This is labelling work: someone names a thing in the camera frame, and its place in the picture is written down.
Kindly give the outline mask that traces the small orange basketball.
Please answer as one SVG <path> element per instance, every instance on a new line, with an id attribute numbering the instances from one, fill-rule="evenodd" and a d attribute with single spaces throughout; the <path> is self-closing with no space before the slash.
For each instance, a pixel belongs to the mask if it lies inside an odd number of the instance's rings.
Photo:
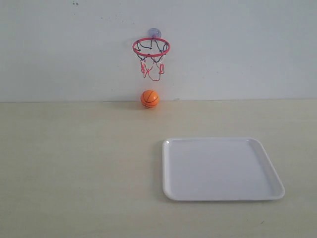
<path id="1" fill-rule="evenodd" d="M 142 93 L 140 101 L 145 108 L 151 109 L 158 105 L 160 98 L 156 91 L 146 90 Z"/>

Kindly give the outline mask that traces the clear suction cup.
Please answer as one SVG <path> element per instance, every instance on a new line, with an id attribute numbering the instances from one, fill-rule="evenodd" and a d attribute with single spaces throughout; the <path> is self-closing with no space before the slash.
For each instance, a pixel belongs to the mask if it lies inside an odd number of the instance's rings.
<path id="1" fill-rule="evenodd" d="M 148 37 L 150 38 L 161 38 L 161 31 L 157 28 L 151 28 L 148 30 Z"/>

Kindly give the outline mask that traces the white plastic tray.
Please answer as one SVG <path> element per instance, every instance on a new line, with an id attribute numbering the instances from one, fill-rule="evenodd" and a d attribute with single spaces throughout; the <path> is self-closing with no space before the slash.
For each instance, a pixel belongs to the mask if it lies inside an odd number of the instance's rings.
<path id="1" fill-rule="evenodd" d="M 162 189 L 173 201 L 273 201 L 285 188 L 266 150 L 247 137 L 169 138 Z"/>

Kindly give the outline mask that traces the red mini basketball hoop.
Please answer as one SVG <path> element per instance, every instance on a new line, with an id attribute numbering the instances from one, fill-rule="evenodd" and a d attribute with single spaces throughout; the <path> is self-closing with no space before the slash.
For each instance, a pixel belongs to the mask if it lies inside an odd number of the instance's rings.
<path id="1" fill-rule="evenodd" d="M 144 78 L 158 82 L 164 74 L 163 60 L 171 49 L 167 40 L 158 37 L 145 37 L 135 41 L 132 50 L 140 62 Z"/>

